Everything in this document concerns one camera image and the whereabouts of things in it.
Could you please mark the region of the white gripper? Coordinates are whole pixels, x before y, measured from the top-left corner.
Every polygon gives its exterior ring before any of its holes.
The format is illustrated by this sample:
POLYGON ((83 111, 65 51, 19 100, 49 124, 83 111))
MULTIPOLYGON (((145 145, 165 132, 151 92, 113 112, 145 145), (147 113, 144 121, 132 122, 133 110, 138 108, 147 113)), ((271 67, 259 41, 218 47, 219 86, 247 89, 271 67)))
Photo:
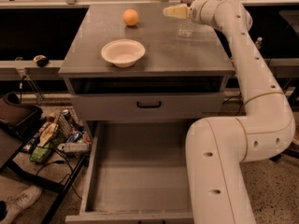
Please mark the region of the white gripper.
POLYGON ((163 14, 166 17, 186 20, 191 16, 192 21, 198 24, 214 24, 217 0, 195 0, 190 8, 186 4, 165 7, 163 14))

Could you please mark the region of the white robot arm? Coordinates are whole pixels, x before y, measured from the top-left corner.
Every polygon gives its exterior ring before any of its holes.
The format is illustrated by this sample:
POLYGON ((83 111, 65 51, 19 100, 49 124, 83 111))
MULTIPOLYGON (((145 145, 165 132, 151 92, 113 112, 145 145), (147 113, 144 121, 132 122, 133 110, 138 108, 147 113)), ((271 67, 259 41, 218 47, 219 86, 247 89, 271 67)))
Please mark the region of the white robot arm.
POLYGON ((295 134, 286 96, 249 36, 252 18, 238 0, 195 0, 164 9, 222 32, 232 53, 246 114, 197 120, 186 135, 194 224, 256 224, 240 164, 272 158, 295 134))

